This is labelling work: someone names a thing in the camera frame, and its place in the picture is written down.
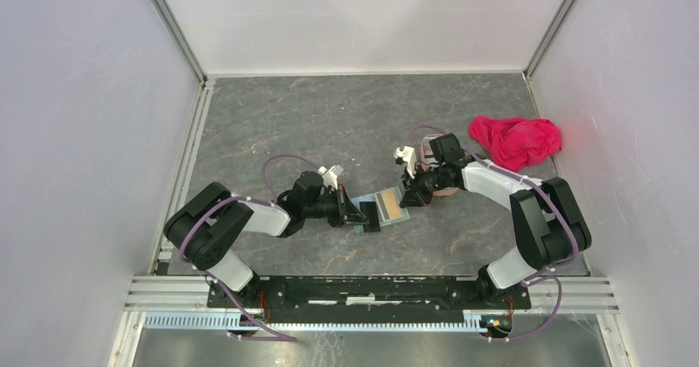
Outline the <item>black credit card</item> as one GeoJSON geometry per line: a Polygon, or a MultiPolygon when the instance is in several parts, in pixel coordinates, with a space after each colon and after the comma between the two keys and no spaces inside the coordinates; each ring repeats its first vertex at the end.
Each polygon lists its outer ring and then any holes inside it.
{"type": "Polygon", "coordinates": [[[362,201],[359,203],[361,213],[365,216],[362,223],[364,233],[379,233],[381,231],[378,205],[374,201],[362,201]]]}

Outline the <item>yellow credit card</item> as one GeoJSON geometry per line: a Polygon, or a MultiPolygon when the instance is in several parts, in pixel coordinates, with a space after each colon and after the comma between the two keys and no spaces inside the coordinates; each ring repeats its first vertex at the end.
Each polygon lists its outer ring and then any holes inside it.
{"type": "Polygon", "coordinates": [[[404,219],[406,214],[400,207],[400,190],[396,187],[376,192],[374,200],[378,205],[378,212],[384,223],[404,219]]]}

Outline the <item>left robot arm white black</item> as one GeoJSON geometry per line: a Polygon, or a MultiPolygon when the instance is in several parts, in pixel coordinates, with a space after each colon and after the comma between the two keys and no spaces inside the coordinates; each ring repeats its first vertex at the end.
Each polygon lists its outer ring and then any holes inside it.
{"type": "Polygon", "coordinates": [[[288,238],[309,219],[324,219],[332,228],[375,224],[375,211],[374,203],[353,203],[335,175],[322,168],[303,172],[274,201],[237,195],[212,182],[165,222],[163,234],[181,259],[225,285],[228,297],[245,308],[258,299],[259,285],[232,249],[241,233],[288,238]]]}

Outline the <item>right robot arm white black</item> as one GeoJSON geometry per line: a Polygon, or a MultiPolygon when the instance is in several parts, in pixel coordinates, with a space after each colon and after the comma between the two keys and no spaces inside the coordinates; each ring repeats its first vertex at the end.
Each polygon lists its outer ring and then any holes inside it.
{"type": "Polygon", "coordinates": [[[395,149],[404,168],[400,206],[425,207],[440,191],[459,189],[506,208],[515,245],[481,268],[476,297],[487,308],[500,306],[515,285],[527,285],[567,265],[592,245],[592,237],[568,182],[520,175],[477,154],[467,153],[454,134],[429,142],[431,155],[420,164],[414,148],[395,149]]]}

